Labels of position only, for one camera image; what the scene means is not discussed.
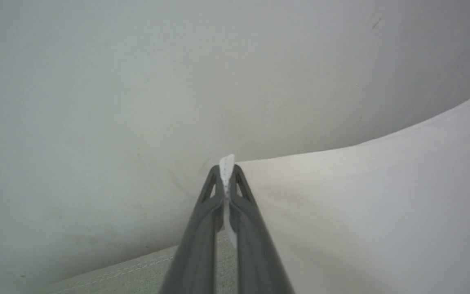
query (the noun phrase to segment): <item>scuff mark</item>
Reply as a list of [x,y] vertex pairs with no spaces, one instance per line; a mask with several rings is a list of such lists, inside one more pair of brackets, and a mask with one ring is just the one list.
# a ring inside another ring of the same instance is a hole
[[186,195],[190,196],[192,199],[195,199],[195,196],[194,196],[191,192],[189,192],[188,190],[186,190],[186,189],[182,186],[181,182],[179,181],[179,179],[177,178],[177,176],[175,175],[175,173],[174,173],[171,169],[169,169],[168,171],[170,172],[171,182],[172,182],[179,190],[183,191]]
[[382,20],[382,18],[380,17],[380,18],[377,20],[377,22],[375,22],[375,24],[373,24],[373,28],[371,28],[371,31],[373,31],[373,30],[377,27],[378,23],[379,23],[381,20]]
[[204,167],[206,166],[206,164],[209,162],[209,160],[210,160],[212,157],[213,157],[213,156],[210,156],[210,157],[201,165],[201,167],[199,167],[199,169],[198,169],[198,171],[197,171],[199,174],[203,171]]

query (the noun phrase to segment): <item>stitching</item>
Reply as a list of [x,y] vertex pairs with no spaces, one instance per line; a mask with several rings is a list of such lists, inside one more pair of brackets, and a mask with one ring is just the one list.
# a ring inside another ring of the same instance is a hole
[[[226,241],[226,240],[228,240],[228,238],[222,238],[222,239],[218,240],[217,243],[220,243],[220,242]],[[166,256],[168,256],[168,255],[169,255],[169,254],[163,255],[163,256],[159,256],[159,257],[157,257],[157,259],[166,257]],[[165,258],[165,259],[161,259],[161,260],[159,260],[158,262],[154,262],[154,263],[150,263],[150,264],[146,264],[146,263],[148,263],[148,262],[143,262],[143,263],[139,263],[139,264],[136,264],[136,265],[132,265],[132,266],[128,266],[128,267],[125,267],[125,268],[121,268],[121,269],[118,269],[118,270],[114,270],[113,272],[109,272],[109,273],[107,273],[107,274],[100,275],[100,276],[97,276],[97,277],[93,277],[93,278],[90,278],[90,279],[86,279],[86,280],[80,282],[80,283],[84,283],[84,282],[88,281],[87,283],[80,284],[80,285],[77,285],[77,283],[76,283],[76,284],[75,284],[76,286],[73,286],[73,287],[71,287],[71,288],[61,289],[61,290],[58,290],[57,292],[50,292],[50,293],[51,293],[51,294],[61,294],[61,293],[65,293],[65,292],[68,292],[68,291],[73,290],[73,289],[76,289],[76,288],[88,286],[88,285],[93,284],[93,283],[100,283],[100,282],[102,282],[102,281],[106,281],[106,280],[108,280],[108,279],[112,279],[112,278],[119,277],[119,276],[122,276],[122,275],[125,275],[125,274],[129,274],[130,272],[134,272],[134,271],[136,271],[136,270],[141,270],[141,269],[146,268],[146,267],[148,267],[148,266],[151,266],[151,265],[154,265],[154,264],[158,264],[158,263],[160,263],[160,262],[167,261],[168,259],[172,259],[172,258],[173,258],[173,256],[168,257],[168,258]],[[131,269],[131,270],[129,270],[128,272],[121,272],[121,271],[123,271],[123,270],[128,270],[128,269],[133,268],[133,267],[136,267],[136,266],[139,266],[139,267],[134,268],[134,269]],[[114,274],[114,273],[116,273],[116,272],[120,272],[120,273],[119,273],[119,274],[116,274],[116,275],[113,275],[113,276],[109,276],[109,275]]]

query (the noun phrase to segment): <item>white sheet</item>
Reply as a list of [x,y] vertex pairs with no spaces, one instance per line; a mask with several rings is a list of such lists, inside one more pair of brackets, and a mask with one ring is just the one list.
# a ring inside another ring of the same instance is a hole
[[354,147],[240,165],[298,293],[470,294],[470,100]]

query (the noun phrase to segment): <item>white wall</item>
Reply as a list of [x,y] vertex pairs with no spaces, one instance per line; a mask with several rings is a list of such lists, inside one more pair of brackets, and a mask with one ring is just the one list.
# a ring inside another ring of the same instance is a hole
[[0,292],[175,244],[220,156],[470,98],[470,1],[0,1]]

